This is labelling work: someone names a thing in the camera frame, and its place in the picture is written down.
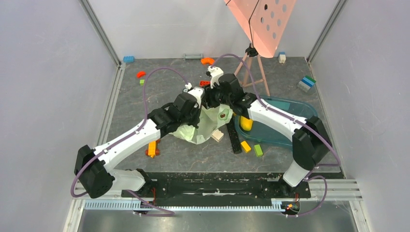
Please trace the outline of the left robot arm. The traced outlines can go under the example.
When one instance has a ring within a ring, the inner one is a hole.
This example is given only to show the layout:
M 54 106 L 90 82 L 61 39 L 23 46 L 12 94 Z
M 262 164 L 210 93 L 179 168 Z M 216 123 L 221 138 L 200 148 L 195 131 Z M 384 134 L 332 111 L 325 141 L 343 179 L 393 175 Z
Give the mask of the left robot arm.
M 152 184 L 140 172 L 125 174 L 115 170 L 115 167 L 133 152 L 175 132 L 182 125 L 197 127 L 204 95 L 204 90 L 199 87 L 180 93 L 174 102 L 153 110 L 147 119 L 119 137 L 95 148 L 88 145 L 79 148 L 74 166 L 72 196 L 83 196 L 82 193 L 74 192 L 77 182 L 81 183 L 85 194 L 92 199 L 103 196 L 113 185 L 132 189 L 140 197 L 148 196 Z

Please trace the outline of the green avocado plastic bag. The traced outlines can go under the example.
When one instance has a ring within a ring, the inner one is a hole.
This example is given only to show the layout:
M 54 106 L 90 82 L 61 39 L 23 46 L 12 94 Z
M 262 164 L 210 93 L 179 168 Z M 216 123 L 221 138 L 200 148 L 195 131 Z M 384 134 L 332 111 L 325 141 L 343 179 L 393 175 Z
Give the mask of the green avocado plastic bag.
M 225 104 L 210 109 L 203 107 L 199 117 L 198 128 L 183 125 L 171 134 L 178 139 L 199 145 L 207 141 L 214 131 L 229 123 L 232 116 L 233 110 Z

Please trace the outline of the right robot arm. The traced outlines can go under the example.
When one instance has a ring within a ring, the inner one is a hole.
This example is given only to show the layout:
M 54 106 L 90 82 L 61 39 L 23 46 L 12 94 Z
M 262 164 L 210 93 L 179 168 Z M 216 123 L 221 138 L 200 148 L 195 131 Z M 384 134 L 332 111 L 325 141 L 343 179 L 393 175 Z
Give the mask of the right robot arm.
M 298 192 L 299 183 L 333 150 L 323 122 L 316 116 L 306 119 L 292 115 L 253 93 L 245 92 L 232 73 L 207 71 L 206 75 L 210 77 L 210 84 L 205 86 L 206 108 L 227 105 L 236 115 L 262 123 L 292 143 L 293 161 L 279 184 L 280 193 L 292 197 Z

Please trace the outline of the yellow fake mango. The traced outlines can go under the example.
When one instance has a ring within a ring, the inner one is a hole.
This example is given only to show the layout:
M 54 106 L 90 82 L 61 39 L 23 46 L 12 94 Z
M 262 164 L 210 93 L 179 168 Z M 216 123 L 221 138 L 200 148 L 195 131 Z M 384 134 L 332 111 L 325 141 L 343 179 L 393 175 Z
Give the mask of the yellow fake mango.
M 242 130 L 251 131 L 252 126 L 253 126 L 253 120 L 248 119 L 244 116 L 241 116 L 240 119 L 239 119 L 239 124 L 240 124 L 240 127 L 242 128 Z

